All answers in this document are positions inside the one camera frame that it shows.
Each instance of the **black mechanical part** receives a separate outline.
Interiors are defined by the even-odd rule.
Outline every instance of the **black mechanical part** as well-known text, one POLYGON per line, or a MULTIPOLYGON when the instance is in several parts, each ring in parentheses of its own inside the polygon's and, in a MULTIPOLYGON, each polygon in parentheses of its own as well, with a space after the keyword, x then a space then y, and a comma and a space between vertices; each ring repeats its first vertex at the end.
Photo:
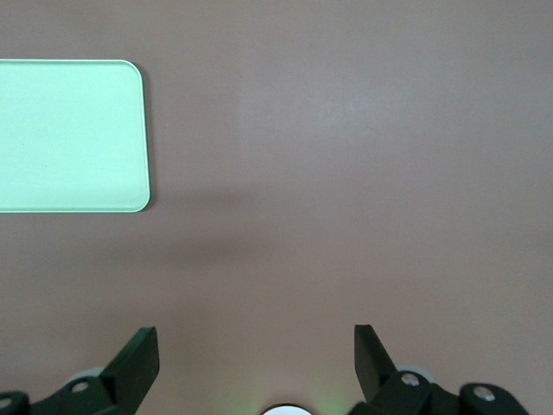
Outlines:
POLYGON ((72 380, 29 403, 24 392, 0 393, 0 415, 133 415, 159 373, 155 328, 142 328, 98 377, 72 380))
POLYGON ((460 396, 399 372, 372 326, 355 326, 355 372, 366 402, 349 415, 529 415, 505 389, 469 383, 460 396))

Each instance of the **green rectangular tray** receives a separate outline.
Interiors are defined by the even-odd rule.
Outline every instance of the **green rectangular tray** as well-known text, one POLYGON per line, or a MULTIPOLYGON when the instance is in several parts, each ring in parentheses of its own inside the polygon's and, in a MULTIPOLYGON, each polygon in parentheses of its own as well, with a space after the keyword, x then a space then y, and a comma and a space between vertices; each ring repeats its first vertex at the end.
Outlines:
POLYGON ((148 201, 134 65, 0 60, 0 212, 136 212, 148 201))

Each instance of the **tray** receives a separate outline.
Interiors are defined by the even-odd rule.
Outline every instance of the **tray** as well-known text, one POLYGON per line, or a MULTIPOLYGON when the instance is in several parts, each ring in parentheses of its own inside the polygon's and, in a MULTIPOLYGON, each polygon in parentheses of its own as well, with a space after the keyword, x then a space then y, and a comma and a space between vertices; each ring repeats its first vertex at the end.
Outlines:
POLYGON ((0 212, 136 212, 148 201, 134 65, 0 60, 0 212))

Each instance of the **silver bolt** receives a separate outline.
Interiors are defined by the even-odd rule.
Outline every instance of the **silver bolt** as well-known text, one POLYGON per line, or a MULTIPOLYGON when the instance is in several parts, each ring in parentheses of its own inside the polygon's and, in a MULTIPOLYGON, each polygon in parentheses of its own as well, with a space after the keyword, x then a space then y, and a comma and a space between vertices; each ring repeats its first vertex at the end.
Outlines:
POLYGON ((7 408, 12 403, 11 398, 0 399, 0 409, 7 408))
POLYGON ((71 392, 80 393, 85 391, 87 388, 88 388, 88 382, 82 381, 73 385, 73 387, 71 388, 71 392))
POLYGON ((420 380, 413 373, 404 373, 401 380, 407 386, 419 386, 421 384, 420 380))
POLYGON ((492 402, 495 400, 495 395, 485 386, 477 386, 474 388, 474 394, 480 399, 486 402, 492 402))

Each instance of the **brown surface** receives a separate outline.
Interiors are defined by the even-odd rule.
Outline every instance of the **brown surface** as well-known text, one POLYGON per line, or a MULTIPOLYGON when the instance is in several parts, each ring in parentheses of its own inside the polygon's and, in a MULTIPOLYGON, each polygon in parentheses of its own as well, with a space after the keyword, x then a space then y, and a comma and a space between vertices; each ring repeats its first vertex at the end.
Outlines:
POLYGON ((139 413, 344 415, 369 322, 447 389, 549 413, 551 22, 551 1, 3 0, 1 58, 142 69, 155 197, 0 216, 0 390, 42 398, 155 324, 139 413))

